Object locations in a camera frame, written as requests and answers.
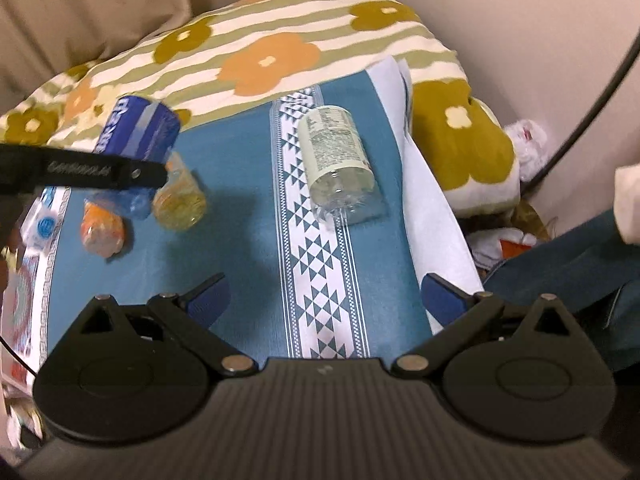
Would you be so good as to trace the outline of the orange cartoon cup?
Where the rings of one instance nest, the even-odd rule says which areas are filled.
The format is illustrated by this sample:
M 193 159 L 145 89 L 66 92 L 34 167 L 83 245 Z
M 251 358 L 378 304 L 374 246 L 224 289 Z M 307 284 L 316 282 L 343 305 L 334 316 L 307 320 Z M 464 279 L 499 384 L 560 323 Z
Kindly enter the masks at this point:
M 124 248 L 124 222 L 117 214 L 86 200 L 80 238 L 87 252 L 104 259 L 112 258 Z

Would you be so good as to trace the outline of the floral striped duvet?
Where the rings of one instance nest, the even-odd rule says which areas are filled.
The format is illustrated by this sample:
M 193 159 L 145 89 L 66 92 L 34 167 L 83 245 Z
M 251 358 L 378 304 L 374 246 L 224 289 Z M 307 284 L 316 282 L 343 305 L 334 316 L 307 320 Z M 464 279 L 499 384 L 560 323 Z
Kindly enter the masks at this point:
M 412 136 L 460 218 L 521 197 L 514 147 L 453 50 L 396 0 L 241 0 L 53 77 L 1 119 L 3 141 L 90 148 L 124 94 L 186 128 L 394 58 L 409 66 Z

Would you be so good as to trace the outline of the white plastic bag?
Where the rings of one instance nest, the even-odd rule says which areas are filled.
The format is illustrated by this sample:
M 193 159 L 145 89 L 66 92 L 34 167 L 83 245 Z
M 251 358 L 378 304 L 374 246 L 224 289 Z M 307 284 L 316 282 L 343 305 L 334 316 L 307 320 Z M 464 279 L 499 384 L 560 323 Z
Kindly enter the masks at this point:
M 549 161 L 547 133 L 529 119 L 514 122 L 503 130 L 513 143 L 520 166 L 520 180 L 529 182 Z

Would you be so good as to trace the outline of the blue jeans leg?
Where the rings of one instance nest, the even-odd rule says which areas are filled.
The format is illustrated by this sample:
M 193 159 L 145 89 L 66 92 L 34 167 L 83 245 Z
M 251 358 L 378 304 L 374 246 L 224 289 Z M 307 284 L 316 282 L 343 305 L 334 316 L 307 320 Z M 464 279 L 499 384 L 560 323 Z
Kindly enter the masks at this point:
M 503 261 L 484 286 L 518 306 L 550 292 L 611 370 L 639 363 L 639 247 L 623 241 L 610 210 Z

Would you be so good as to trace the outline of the blue patterned tablecloth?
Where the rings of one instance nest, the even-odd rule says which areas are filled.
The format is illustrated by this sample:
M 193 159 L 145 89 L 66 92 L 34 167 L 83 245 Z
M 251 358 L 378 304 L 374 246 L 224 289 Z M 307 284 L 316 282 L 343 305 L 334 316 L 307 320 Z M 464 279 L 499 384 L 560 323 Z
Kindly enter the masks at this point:
M 100 292 L 142 304 L 222 275 L 228 296 L 206 324 L 257 361 L 374 358 L 392 362 L 448 321 L 425 307 L 421 283 L 434 273 L 465 292 L 480 277 L 431 169 L 409 134 L 418 92 L 405 63 L 299 89 L 188 130 L 176 149 L 206 197 L 203 219 L 183 232 L 153 218 L 134 222 L 122 253 L 106 260 L 80 240 L 85 195 L 49 188 L 58 214 L 47 252 L 26 252 L 4 295 L 3 335 L 20 360 L 10 376 L 34 373 L 88 300 Z M 297 124 L 337 105 L 354 118 L 382 204 L 376 217 L 329 226 L 314 218 Z

